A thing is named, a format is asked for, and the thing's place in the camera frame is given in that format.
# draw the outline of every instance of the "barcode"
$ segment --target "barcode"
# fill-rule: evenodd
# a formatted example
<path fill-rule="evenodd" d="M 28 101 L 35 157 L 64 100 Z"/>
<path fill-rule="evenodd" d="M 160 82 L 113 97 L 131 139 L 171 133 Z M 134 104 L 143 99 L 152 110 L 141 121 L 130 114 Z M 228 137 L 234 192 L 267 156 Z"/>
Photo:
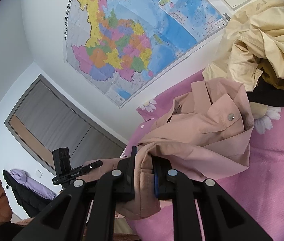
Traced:
<path fill-rule="evenodd" d="M 227 13 L 225 13 L 223 16 L 227 19 L 228 22 L 231 20 L 230 16 L 227 15 Z"/>

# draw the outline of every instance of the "black garment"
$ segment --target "black garment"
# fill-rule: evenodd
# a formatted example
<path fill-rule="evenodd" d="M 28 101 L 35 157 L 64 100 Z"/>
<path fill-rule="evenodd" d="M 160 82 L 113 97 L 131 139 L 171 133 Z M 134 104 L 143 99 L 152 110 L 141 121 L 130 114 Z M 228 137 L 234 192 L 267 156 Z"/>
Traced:
<path fill-rule="evenodd" d="M 22 226 L 13 224 L 11 222 L 0 226 L 0 240 L 12 241 L 13 238 L 23 229 Z"/>
<path fill-rule="evenodd" d="M 29 188 L 19 184 L 6 170 L 3 170 L 3 175 L 7 184 L 12 188 L 17 203 L 25 209 L 31 218 L 37 216 L 51 202 L 50 199 L 42 198 Z"/>
<path fill-rule="evenodd" d="M 258 86 L 253 92 L 247 92 L 250 102 L 261 103 L 273 107 L 284 107 L 284 90 L 279 90 L 260 77 Z"/>

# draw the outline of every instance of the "map of china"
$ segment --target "map of china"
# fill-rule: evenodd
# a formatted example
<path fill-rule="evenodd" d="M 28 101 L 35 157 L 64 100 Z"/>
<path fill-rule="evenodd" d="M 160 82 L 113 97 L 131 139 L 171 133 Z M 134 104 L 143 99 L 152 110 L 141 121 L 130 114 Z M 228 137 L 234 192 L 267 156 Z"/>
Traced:
<path fill-rule="evenodd" d="M 114 72 L 132 81 L 134 72 L 147 70 L 152 55 L 150 39 L 134 20 L 117 19 L 114 10 L 106 17 L 107 0 L 77 0 L 88 13 L 91 36 L 85 46 L 72 46 L 80 69 L 94 80 L 106 81 Z"/>

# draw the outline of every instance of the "door frame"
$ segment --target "door frame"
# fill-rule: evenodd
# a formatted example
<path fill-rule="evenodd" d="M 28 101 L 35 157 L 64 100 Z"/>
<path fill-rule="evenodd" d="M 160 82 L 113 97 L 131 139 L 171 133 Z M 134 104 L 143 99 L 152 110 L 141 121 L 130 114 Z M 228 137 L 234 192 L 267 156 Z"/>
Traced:
<path fill-rule="evenodd" d="M 91 125 L 93 128 L 95 128 L 97 131 L 99 131 L 101 134 L 103 134 L 105 137 L 107 137 L 109 140 L 114 142 L 116 145 L 120 146 L 121 148 L 125 149 L 126 145 L 114 137 L 111 133 L 109 133 L 107 130 L 103 129 L 100 125 L 98 125 L 95 121 L 93 121 L 91 118 L 89 118 L 85 113 L 83 113 L 79 108 L 77 108 L 71 101 L 69 101 L 63 94 L 61 94 L 47 79 L 44 78 L 44 76 L 41 74 L 38 76 L 38 78 L 32 83 L 32 85 L 26 90 L 26 92 L 22 95 L 22 97 L 19 99 L 17 104 L 12 109 L 11 113 L 9 114 L 8 118 L 4 122 L 5 126 L 8 128 L 8 130 L 11 132 L 11 134 L 14 136 L 14 138 L 23 146 L 23 148 L 37 161 L 39 162 L 43 167 L 45 167 L 48 171 L 50 171 L 52 174 L 56 175 L 55 169 L 52 168 L 48 163 L 46 163 L 43 159 L 41 159 L 24 141 L 23 139 L 18 135 L 18 133 L 14 130 L 14 128 L 10 125 L 10 120 L 15 114 L 18 107 L 21 105 L 21 103 L 24 101 L 24 99 L 28 96 L 28 94 L 32 91 L 32 89 L 36 86 L 37 83 L 42 82 L 58 99 L 60 99 L 66 106 L 68 106 L 74 113 L 76 113 L 81 119 L 83 119 L 86 123 Z"/>

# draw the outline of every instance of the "beige jacket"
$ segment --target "beige jacket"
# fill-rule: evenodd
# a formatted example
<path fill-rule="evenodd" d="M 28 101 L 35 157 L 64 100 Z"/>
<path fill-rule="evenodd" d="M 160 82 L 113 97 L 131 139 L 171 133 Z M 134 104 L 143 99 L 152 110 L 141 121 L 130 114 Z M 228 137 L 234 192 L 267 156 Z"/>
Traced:
<path fill-rule="evenodd" d="M 135 199 L 117 204 L 121 215 L 138 220 L 160 210 L 154 196 L 151 155 L 169 159 L 173 168 L 199 181 L 232 176 L 249 167 L 254 120 L 244 85 L 216 78 L 192 83 L 191 88 L 192 92 L 174 99 L 171 110 L 140 141 Z M 115 169 L 118 161 L 103 160 L 103 166 L 80 178 L 87 182 L 99 179 Z"/>
<path fill-rule="evenodd" d="M 260 58 L 269 60 L 276 76 L 284 79 L 284 0 L 259 0 L 235 13 L 204 79 L 224 77 L 253 91 L 263 73 L 257 68 Z"/>

